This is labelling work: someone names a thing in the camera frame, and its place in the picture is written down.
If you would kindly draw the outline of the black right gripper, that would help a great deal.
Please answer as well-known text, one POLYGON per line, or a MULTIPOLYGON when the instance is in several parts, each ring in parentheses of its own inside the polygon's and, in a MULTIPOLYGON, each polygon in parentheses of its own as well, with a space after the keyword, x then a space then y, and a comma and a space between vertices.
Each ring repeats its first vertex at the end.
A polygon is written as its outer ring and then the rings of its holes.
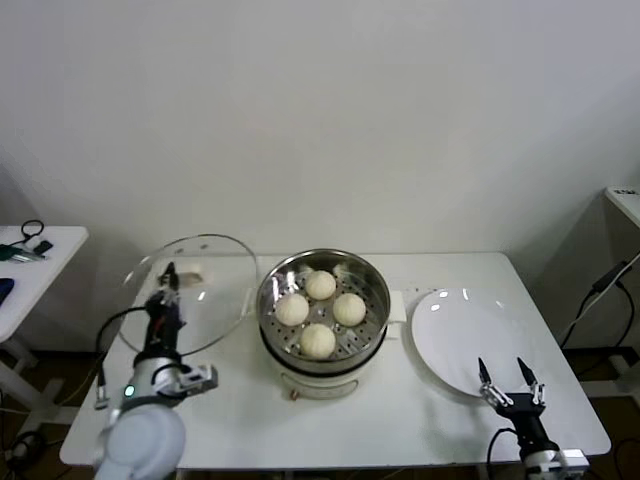
POLYGON ((518 357, 517 362, 527 392, 504 393, 493 383, 484 361, 478 358, 480 394, 499 416, 512 423, 521 453, 550 450, 551 440, 540 420, 545 410, 544 385, 538 382, 534 371, 522 358, 518 357))

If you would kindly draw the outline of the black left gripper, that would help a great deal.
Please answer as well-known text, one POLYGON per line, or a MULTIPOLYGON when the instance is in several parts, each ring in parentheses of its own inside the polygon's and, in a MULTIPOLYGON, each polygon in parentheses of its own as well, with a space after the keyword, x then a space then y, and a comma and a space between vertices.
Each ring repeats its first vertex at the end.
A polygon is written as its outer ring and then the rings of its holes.
POLYGON ((157 292, 145 302, 149 316, 144 351, 176 351, 180 329, 186 324, 179 300, 180 280, 175 263, 169 262, 157 277, 157 292))

